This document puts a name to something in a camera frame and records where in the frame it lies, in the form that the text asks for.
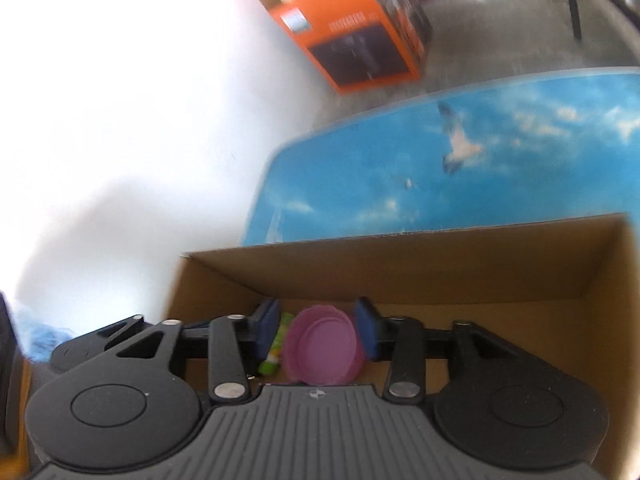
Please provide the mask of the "green lip balm tube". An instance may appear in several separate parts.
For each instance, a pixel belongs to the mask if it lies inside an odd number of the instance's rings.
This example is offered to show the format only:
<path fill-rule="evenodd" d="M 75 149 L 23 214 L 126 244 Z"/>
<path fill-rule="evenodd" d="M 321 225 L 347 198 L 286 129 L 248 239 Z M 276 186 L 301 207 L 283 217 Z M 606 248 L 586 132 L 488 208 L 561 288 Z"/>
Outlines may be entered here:
<path fill-rule="evenodd" d="M 276 336 L 274 336 L 266 358 L 258 367 L 258 373 L 260 376 L 272 376 L 276 374 L 280 368 L 283 343 L 294 318 L 295 315 L 292 313 L 284 312 L 281 314 Z"/>

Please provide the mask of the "purple bowl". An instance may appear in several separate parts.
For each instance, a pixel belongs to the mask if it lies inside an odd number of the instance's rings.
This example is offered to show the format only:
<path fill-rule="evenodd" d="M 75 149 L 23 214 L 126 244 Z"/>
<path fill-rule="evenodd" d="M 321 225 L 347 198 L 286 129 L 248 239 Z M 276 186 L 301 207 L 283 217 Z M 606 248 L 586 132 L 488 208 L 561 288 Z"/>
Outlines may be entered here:
<path fill-rule="evenodd" d="M 347 385 L 357 378 L 365 360 L 352 318 L 329 304 L 300 311 L 284 337 L 282 367 L 290 382 Z"/>

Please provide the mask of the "orange Philips box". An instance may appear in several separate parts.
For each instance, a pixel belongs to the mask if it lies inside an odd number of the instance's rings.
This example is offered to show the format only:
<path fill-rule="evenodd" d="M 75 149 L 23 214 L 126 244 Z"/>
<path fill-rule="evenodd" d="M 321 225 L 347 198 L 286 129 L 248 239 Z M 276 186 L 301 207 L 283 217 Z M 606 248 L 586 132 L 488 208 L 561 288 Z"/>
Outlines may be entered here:
<path fill-rule="evenodd" d="M 340 93 L 416 80 L 431 23 L 416 0 L 259 0 Z"/>

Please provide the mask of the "blue water jug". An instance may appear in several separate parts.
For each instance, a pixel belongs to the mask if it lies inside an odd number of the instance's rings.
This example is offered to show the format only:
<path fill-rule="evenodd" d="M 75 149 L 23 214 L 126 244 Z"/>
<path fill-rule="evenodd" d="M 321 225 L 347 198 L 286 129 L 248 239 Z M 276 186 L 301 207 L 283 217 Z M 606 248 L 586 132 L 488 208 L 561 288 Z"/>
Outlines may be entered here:
<path fill-rule="evenodd" d="M 24 356 L 35 363 L 49 362 L 54 349 L 74 336 L 65 328 L 42 322 L 26 307 L 12 308 L 11 321 Z"/>

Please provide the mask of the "brown cardboard box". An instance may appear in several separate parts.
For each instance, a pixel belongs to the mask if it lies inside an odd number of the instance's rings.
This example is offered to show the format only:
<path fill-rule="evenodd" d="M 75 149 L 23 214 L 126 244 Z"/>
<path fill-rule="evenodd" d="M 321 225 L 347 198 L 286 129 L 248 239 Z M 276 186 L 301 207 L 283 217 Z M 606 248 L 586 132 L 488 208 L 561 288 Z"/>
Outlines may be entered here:
<path fill-rule="evenodd" d="M 638 477 L 639 231 L 624 214 L 194 252 L 165 314 L 194 323 L 266 297 L 483 326 L 593 386 L 610 413 L 594 464 Z"/>

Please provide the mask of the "black speaker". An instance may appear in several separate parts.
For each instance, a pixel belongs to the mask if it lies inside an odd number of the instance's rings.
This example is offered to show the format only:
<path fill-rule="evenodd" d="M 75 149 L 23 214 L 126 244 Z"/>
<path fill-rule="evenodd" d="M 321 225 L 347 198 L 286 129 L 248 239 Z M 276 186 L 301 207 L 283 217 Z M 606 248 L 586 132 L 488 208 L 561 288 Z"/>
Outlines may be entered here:
<path fill-rule="evenodd" d="M 17 450 L 22 409 L 23 355 L 17 342 L 9 309 L 0 296 L 0 448 L 1 455 Z"/>

